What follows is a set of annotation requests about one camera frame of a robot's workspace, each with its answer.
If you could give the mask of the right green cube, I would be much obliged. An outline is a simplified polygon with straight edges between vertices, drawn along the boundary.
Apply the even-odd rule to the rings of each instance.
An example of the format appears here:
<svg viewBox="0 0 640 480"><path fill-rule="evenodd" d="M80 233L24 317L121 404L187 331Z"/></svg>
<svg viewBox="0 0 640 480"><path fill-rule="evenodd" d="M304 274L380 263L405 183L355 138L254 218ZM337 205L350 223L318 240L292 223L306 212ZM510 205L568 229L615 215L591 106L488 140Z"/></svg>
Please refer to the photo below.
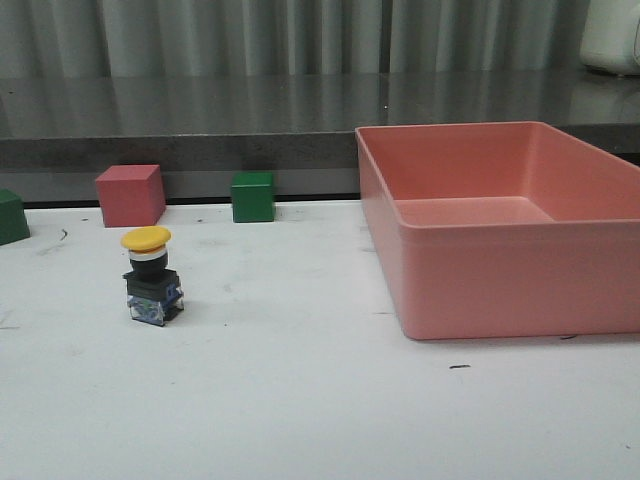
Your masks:
<svg viewBox="0 0 640 480"><path fill-rule="evenodd" d="M231 185L235 223L273 222L274 176L271 172L238 172Z"/></svg>

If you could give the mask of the yellow push button switch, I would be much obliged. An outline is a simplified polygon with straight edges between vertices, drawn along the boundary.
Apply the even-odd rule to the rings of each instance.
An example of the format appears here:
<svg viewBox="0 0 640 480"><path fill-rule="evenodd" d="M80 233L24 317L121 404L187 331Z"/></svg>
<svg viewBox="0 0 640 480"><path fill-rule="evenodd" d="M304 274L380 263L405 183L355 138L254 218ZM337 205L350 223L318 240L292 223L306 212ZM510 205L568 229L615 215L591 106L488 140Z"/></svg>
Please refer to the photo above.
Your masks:
<svg viewBox="0 0 640 480"><path fill-rule="evenodd" d="M131 265L123 275L127 307L135 321L164 327L184 310L180 277L167 268L170 239L171 232L162 226L139 227L121 238Z"/></svg>

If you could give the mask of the grey pleated curtain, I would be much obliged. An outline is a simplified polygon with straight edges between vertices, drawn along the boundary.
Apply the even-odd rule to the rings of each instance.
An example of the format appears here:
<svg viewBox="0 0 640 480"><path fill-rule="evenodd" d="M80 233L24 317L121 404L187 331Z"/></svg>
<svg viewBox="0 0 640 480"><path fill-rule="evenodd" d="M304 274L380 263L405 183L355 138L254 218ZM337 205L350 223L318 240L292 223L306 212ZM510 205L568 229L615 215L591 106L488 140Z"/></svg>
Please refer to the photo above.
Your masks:
<svg viewBox="0 0 640 480"><path fill-rule="evenodd" d="M575 67L585 1L5 1L1 75Z"/></svg>

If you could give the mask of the far pink cube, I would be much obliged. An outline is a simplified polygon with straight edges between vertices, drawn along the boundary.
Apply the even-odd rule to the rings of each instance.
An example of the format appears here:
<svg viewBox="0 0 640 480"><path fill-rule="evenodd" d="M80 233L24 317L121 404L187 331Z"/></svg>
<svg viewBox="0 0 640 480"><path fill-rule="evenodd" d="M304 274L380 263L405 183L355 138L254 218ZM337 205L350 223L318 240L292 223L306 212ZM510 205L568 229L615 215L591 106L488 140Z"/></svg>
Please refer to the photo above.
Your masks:
<svg viewBox="0 0 640 480"><path fill-rule="evenodd" d="M107 228L155 225L165 212L157 164L111 166L96 178L95 186Z"/></svg>

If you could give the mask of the grey stone counter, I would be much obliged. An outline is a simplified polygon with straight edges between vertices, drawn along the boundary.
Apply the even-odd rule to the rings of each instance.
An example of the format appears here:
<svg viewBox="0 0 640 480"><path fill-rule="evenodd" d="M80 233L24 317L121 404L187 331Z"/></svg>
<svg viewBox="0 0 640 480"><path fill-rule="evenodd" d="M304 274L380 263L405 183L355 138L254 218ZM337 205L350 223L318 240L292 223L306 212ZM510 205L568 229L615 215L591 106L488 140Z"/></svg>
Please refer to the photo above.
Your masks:
<svg viewBox="0 0 640 480"><path fill-rule="evenodd" d="M541 121L639 159L639 81L586 70L5 79L1 184L92 206L108 167L157 164L171 203L216 202L240 170L281 199L353 199L360 126Z"/></svg>

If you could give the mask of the green cube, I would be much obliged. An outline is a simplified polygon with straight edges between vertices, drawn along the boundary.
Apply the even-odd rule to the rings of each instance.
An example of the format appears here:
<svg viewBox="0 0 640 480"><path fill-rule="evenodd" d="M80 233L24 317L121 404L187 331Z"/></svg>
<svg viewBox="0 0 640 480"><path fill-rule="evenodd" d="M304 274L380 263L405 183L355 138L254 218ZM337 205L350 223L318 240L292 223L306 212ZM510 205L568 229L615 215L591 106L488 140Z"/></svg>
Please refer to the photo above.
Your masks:
<svg viewBox="0 0 640 480"><path fill-rule="evenodd" d="M16 193L0 191L0 244L6 245L30 237L23 201Z"/></svg>
<svg viewBox="0 0 640 480"><path fill-rule="evenodd" d="M274 176L271 172L238 172L231 185L235 223L273 222Z"/></svg>

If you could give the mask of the left green cube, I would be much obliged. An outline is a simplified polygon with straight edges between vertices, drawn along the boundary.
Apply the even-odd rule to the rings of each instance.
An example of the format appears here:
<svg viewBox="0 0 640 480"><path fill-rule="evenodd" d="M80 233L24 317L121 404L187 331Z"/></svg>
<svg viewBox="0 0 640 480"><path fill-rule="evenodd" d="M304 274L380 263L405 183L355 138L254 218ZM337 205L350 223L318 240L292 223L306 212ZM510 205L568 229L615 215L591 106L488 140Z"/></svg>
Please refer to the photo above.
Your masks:
<svg viewBox="0 0 640 480"><path fill-rule="evenodd" d="M30 237L23 201L16 193L0 191L0 244L6 245Z"/></svg>

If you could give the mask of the pink plastic bin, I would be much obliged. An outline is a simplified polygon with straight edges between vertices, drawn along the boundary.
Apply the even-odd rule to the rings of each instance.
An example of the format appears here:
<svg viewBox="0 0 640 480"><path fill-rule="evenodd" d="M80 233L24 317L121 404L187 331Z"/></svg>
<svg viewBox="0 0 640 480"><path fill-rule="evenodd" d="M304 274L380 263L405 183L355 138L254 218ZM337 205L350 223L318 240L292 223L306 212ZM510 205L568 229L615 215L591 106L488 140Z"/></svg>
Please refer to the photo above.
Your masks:
<svg viewBox="0 0 640 480"><path fill-rule="evenodd" d="M356 131L364 214L417 340L639 329L639 170L540 122Z"/></svg>

